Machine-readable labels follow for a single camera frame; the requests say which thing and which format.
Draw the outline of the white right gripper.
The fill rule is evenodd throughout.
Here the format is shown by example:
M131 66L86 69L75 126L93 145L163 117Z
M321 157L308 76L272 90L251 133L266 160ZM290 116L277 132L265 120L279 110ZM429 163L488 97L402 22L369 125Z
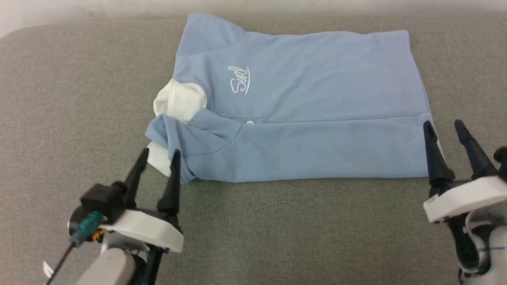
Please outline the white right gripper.
M455 131L471 165L473 181L435 195L423 204L429 222L448 226L459 262L459 279L507 278L505 180L462 120ZM438 146L431 121L423 124L429 184L445 186L455 179Z

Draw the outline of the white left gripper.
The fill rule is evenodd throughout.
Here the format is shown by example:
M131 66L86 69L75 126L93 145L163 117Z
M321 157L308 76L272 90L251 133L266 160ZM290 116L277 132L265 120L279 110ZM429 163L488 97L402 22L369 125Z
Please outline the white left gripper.
M137 158L125 179L125 207L136 208L136 195L142 173L146 169L149 149ZM177 215L180 206L181 152L176 149L170 166L165 191L158 200L157 211ZM105 231L98 258L100 285L154 285L163 255L181 253L184 235L181 229L160 214L126 210L114 224L100 225Z

